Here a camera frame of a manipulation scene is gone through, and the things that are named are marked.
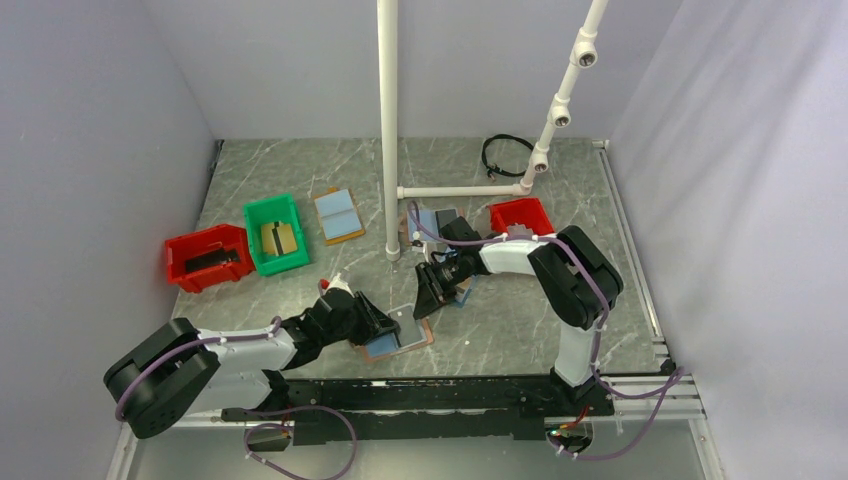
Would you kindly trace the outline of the brown blue card holder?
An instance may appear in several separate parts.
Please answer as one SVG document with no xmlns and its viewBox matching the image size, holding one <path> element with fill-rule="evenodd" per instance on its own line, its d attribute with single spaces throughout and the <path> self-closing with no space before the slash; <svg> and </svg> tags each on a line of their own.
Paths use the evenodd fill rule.
<svg viewBox="0 0 848 480">
<path fill-rule="evenodd" d="M 399 329 L 380 335 L 361 348 L 366 363 L 371 364 L 402 355 L 434 342 L 428 319 L 416 319 L 413 314 L 412 303 L 403 304 L 388 312 L 390 318 L 398 323 Z"/>
</svg>

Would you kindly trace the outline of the grey credit card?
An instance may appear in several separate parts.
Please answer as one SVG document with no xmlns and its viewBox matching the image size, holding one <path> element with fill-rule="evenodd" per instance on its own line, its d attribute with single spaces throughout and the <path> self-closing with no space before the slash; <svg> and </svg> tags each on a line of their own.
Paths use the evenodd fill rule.
<svg viewBox="0 0 848 480">
<path fill-rule="evenodd" d="M 399 350 L 414 348 L 427 342 L 427 333 L 423 324 L 414 318 L 413 304 L 398 306 L 390 310 L 388 315 L 399 325 L 395 333 Z"/>
</svg>

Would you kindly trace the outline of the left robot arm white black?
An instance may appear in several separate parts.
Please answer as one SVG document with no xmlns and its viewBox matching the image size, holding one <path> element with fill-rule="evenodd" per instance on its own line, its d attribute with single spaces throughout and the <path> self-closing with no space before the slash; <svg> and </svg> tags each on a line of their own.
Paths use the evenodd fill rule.
<svg viewBox="0 0 848 480">
<path fill-rule="evenodd" d="M 272 420 L 288 402 L 283 371 L 316 360 L 327 346 L 363 346 L 400 329 L 363 293 L 332 288 L 301 313 L 259 329 L 215 331 L 172 319 L 109 367 L 103 383 L 116 419 L 139 439 L 216 409 Z"/>
</svg>

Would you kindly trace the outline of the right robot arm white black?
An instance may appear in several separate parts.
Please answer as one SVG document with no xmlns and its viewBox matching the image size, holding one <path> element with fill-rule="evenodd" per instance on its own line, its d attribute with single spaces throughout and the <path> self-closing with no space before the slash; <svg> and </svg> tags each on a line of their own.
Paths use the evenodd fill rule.
<svg viewBox="0 0 848 480">
<path fill-rule="evenodd" d="M 415 266 L 414 317 L 424 318 L 447 305 L 456 297 L 459 284 L 471 277 L 535 277 L 561 320 L 553 371 L 562 381 L 552 386 L 551 401 L 564 415 L 578 413 L 589 402 L 586 383 L 597 370 L 597 331 L 624 288 L 616 268 L 575 225 L 556 234 L 501 234 L 485 239 L 459 216 L 440 229 L 439 237 L 451 251 L 441 260 Z"/>
</svg>

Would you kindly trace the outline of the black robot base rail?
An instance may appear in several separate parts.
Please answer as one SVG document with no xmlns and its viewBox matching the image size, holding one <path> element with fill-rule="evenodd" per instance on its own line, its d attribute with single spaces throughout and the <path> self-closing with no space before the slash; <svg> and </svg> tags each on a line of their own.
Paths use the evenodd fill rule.
<svg viewBox="0 0 848 480">
<path fill-rule="evenodd" d="M 290 380 L 253 413 L 227 408 L 227 423 L 288 419 L 297 446 L 346 440 L 509 437 L 541 440 L 548 427 L 610 416 L 609 394 L 594 383 L 569 387 L 552 374 L 394 379 Z"/>
</svg>

